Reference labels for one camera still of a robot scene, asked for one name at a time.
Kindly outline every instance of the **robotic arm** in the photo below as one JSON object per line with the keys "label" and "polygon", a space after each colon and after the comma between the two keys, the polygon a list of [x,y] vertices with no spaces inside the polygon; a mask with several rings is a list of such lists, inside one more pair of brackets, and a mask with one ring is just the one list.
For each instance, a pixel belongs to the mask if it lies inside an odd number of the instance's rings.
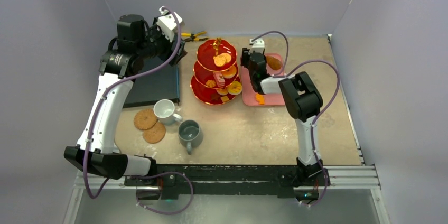
{"label": "robotic arm", "polygon": [[[306,180],[322,169],[314,156],[311,142],[311,123],[323,105],[322,96],[306,72],[289,77],[273,77],[267,73],[265,44],[263,39],[249,40],[250,49],[243,48],[241,66],[249,70],[250,82],[255,92],[282,94],[289,115],[295,120],[299,144],[297,164],[301,179]],[[318,136],[314,130],[316,154],[322,163],[318,147]]]}
{"label": "robotic arm", "polygon": [[[131,77],[143,68],[144,60],[159,57],[166,61],[177,42],[176,23],[167,10],[160,9],[162,16],[154,18],[153,25],[140,15],[123,15],[117,22],[117,37],[113,38],[108,50],[101,57],[98,91],[85,130],[76,146],[68,146],[64,158],[79,170],[83,170],[85,151],[88,151],[88,173],[119,179],[124,175],[149,175],[156,173],[155,160],[149,157],[120,154],[115,145],[115,131],[118,119],[134,81],[126,81],[112,89],[104,100],[91,138],[90,149],[85,149],[88,127],[95,107],[107,87],[119,80]],[[182,18],[176,14],[181,25]],[[185,55],[184,41],[170,65],[177,64]]]}

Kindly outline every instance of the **yellow pliers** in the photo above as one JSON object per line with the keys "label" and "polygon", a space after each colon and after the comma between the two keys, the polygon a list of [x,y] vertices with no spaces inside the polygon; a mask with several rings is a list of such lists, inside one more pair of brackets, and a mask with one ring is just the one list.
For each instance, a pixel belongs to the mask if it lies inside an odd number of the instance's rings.
{"label": "yellow pliers", "polygon": [[182,36],[187,36],[187,38],[185,38],[183,41],[185,41],[185,42],[192,42],[192,41],[198,41],[198,42],[201,42],[201,41],[206,41],[206,40],[209,39],[207,36],[204,36],[204,37],[202,37],[202,38],[198,37],[199,35],[204,35],[204,34],[207,34],[207,31],[201,31],[201,32],[198,32],[198,33],[196,33],[196,34],[182,32]]}

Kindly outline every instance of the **pink cutting board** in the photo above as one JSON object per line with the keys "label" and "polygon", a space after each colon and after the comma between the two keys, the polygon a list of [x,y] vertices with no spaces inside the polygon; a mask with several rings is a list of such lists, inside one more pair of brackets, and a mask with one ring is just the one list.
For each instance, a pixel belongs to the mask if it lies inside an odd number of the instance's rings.
{"label": "pink cutting board", "polygon": [[[276,53],[267,53],[266,56],[272,56],[283,64],[283,59],[280,55]],[[278,73],[278,71],[272,70],[269,66],[267,66],[267,72],[271,75]],[[240,75],[241,75],[241,84],[242,84],[242,101],[247,106],[280,106],[285,105],[285,101],[283,100],[282,94],[269,94],[269,95],[263,95],[265,97],[265,103],[264,105],[258,104],[258,102],[255,100],[255,91],[252,88],[252,84],[250,84],[250,78],[249,78],[249,70],[241,67],[240,69]]]}

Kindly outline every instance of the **beige tabletop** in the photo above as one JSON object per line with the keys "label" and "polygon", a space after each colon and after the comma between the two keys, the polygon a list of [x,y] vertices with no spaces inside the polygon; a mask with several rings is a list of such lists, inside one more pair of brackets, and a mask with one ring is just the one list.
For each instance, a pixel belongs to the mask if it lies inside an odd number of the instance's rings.
{"label": "beige tabletop", "polygon": [[[250,37],[225,37],[235,46],[248,47]],[[264,38],[266,53],[284,57],[284,40]],[[323,59],[334,63],[326,38],[289,38],[289,72],[300,62]],[[202,42],[187,43],[188,55],[180,63],[180,106],[178,114],[196,120],[204,133],[202,144],[186,153],[179,143],[179,123],[166,127],[166,135],[156,144],[146,143],[142,131],[133,124],[135,114],[147,107],[123,109],[117,126],[115,143],[124,154],[151,156],[158,163],[180,164],[296,164],[298,139],[294,120],[284,106],[249,107],[237,96],[224,105],[210,106],[198,101],[190,88],[196,50]],[[303,67],[322,95],[324,105],[336,86],[336,77],[328,65],[308,64]],[[358,151],[341,91],[334,103],[318,121],[319,146],[325,165],[360,165]]]}

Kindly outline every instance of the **gray mug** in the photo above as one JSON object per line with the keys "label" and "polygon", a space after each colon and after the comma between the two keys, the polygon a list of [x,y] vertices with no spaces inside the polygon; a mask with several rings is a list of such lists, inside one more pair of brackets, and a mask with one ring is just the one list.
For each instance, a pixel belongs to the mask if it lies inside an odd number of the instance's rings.
{"label": "gray mug", "polygon": [[193,148],[198,147],[204,138],[198,123],[193,120],[186,120],[179,125],[178,136],[181,144],[186,147],[188,154],[192,154]]}

